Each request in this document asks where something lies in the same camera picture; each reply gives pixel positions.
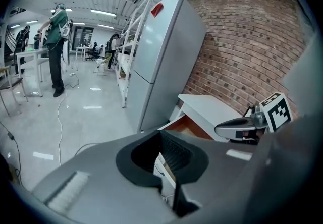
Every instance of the red brick wall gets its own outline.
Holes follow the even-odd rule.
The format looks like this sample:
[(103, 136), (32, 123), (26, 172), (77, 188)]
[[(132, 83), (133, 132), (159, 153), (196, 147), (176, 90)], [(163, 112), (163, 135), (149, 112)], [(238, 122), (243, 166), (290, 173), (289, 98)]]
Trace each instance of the red brick wall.
[(212, 95), (242, 114), (275, 91), (287, 94), (281, 79), (305, 47), (295, 0), (188, 1), (207, 34), (183, 93)]

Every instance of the floor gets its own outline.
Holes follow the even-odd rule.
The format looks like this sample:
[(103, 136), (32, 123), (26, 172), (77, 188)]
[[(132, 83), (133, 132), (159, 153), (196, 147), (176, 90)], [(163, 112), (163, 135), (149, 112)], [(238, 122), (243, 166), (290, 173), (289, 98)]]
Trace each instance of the floor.
[[(97, 76), (93, 73), (94, 67), (95, 62), (83, 62), (78, 57), (78, 71), (68, 66), (62, 79), (65, 85), (74, 86), (78, 77), (79, 86), (67, 86), (64, 94), (57, 98), (53, 98), (48, 62), (42, 64), (43, 97), (37, 96), (33, 70), (27, 69), (23, 77), (29, 102), (22, 95), (21, 87), (15, 89), (17, 101), (21, 104), (21, 114), (15, 106), (12, 94), (9, 91), (2, 92), (11, 117), (8, 117), (0, 103), (0, 119), (18, 143), (22, 182), (27, 190), (31, 191), (42, 178), (60, 165), (58, 144), (61, 139), (61, 125), (58, 121), (58, 107), (65, 96), (67, 97), (59, 110), (63, 125), (62, 164), (86, 143), (111, 141), (134, 133), (121, 107), (114, 71), (109, 72), (108, 76)], [(69, 76), (70, 73), (76, 73), (77, 76)], [(41, 153), (41, 157), (34, 156), (35, 152)], [(8, 163), (18, 168), (16, 145), (2, 126), (0, 153)]]

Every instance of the refrigerator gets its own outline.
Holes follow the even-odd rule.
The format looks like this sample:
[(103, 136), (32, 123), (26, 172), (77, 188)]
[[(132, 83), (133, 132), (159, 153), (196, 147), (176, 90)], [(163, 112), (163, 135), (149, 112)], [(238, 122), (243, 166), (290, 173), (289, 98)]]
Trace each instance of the refrigerator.
[(162, 0), (148, 13), (133, 62), (126, 115), (135, 131), (168, 122), (194, 67), (206, 26), (187, 0)]

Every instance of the black pants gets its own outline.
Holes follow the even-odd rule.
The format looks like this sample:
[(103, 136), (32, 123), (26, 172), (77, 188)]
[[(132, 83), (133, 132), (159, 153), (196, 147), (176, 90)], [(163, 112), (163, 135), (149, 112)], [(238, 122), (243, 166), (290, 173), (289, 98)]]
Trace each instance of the black pants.
[[(20, 65), (24, 64), (25, 62), (25, 58), (24, 57), (20, 57)], [(16, 71), (16, 74), (18, 74), (18, 62), (15, 64), (15, 71)]]
[(112, 51), (109, 51), (109, 53), (112, 53), (112, 56), (111, 56), (111, 58), (110, 58), (109, 62), (107, 63), (107, 67), (110, 69), (110, 67), (111, 67), (111, 63), (112, 63), (112, 61), (113, 61), (113, 57), (115, 57), (115, 53), (116, 53), (116, 51), (115, 51), (115, 50), (112, 50)]
[(64, 88), (62, 81), (61, 69), (61, 54), (63, 52), (63, 40), (57, 44), (47, 44), (49, 54), (49, 69), (51, 74), (51, 81), (56, 91), (61, 91)]

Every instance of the green shirt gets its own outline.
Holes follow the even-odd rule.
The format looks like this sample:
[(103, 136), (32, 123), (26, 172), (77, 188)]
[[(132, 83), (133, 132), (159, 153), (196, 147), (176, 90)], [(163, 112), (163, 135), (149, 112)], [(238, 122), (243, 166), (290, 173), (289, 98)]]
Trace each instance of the green shirt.
[(67, 12), (60, 10), (50, 18), (51, 30), (48, 34), (46, 44), (56, 44), (61, 38), (60, 27), (67, 22)]

